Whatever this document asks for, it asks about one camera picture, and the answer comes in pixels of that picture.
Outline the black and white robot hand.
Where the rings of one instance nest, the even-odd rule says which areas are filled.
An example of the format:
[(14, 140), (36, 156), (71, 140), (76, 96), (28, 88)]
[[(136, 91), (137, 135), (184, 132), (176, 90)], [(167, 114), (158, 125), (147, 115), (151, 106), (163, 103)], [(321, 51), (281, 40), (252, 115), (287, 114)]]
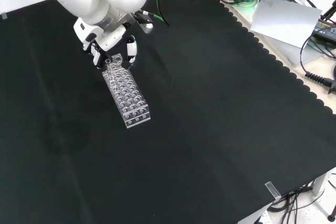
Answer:
[(123, 22), (117, 23), (116, 28), (104, 30), (97, 25), (88, 25), (78, 18), (73, 28), (82, 43), (83, 51), (92, 56), (92, 63), (95, 67), (102, 69), (106, 60), (111, 58), (108, 52), (123, 40), (127, 43), (128, 56), (131, 62), (134, 62), (138, 50), (137, 42), (134, 36), (125, 36), (130, 26), (130, 22)]

